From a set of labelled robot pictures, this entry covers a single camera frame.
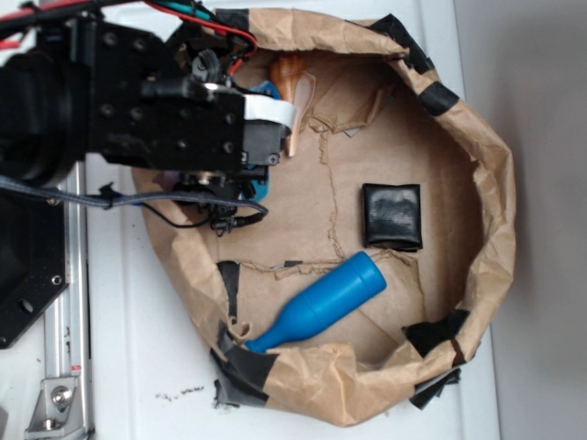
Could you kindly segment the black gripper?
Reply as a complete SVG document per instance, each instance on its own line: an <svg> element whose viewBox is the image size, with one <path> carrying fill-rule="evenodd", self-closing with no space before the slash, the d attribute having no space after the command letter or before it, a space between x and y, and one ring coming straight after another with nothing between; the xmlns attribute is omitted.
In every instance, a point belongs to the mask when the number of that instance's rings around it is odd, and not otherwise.
<svg viewBox="0 0 587 440"><path fill-rule="evenodd" d="M108 162L229 181L263 180L294 128L292 104L183 71L152 33L86 26L88 146Z"/></svg>

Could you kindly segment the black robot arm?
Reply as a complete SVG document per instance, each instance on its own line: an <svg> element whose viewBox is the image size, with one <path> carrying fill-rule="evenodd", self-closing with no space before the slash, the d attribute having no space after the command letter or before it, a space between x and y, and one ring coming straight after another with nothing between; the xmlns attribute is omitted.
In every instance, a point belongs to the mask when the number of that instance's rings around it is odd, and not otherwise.
<svg viewBox="0 0 587 440"><path fill-rule="evenodd" d="M180 67L144 30L52 20L1 69L1 172L35 186L94 153L157 171L251 179L275 165L292 104Z"/></svg>

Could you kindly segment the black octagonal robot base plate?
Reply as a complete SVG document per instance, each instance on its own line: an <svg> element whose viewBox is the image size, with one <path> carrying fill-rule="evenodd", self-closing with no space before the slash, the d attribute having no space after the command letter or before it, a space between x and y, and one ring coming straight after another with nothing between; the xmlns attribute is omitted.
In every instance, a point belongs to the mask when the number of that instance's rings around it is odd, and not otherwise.
<svg viewBox="0 0 587 440"><path fill-rule="evenodd" d="M1 348L8 349L67 286L64 206L1 192Z"/></svg>

